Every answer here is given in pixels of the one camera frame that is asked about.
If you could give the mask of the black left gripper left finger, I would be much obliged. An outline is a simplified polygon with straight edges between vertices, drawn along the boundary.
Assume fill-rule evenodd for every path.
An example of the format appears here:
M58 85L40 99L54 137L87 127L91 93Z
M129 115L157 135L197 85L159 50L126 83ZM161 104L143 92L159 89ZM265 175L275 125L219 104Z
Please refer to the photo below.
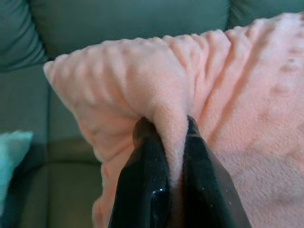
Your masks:
M164 228L171 210L169 167L161 138L146 118L135 124L133 144L119 175L108 226Z

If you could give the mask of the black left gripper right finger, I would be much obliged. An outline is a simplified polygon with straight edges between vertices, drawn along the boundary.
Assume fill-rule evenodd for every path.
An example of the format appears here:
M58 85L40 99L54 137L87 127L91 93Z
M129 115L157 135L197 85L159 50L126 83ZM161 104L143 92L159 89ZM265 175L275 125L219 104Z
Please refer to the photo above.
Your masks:
M247 214L228 171L188 117L183 155L183 205L187 228L245 228Z

